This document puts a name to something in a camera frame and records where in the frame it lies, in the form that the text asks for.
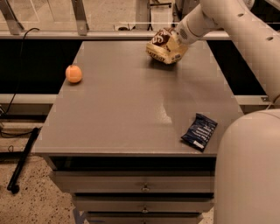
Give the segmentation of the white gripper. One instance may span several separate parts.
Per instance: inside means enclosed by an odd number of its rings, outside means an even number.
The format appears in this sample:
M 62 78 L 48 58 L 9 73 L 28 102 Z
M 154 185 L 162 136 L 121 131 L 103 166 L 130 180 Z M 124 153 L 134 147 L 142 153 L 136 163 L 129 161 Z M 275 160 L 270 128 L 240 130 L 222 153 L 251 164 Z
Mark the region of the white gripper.
M 210 31 L 208 17 L 203 13 L 189 13 L 175 28 L 178 39 L 184 45 L 191 45 Z

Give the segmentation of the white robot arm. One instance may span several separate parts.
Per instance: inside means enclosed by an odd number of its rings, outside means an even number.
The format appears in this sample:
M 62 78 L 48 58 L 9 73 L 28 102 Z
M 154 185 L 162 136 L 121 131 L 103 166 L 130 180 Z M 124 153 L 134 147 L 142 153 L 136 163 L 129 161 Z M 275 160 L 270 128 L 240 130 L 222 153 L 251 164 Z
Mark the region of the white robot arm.
M 178 24 L 190 45 L 213 29 L 230 37 L 210 45 L 236 95 L 266 95 L 224 133 L 216 160 L 215 224 L 280 224 L 279 0 L 199 0 Z

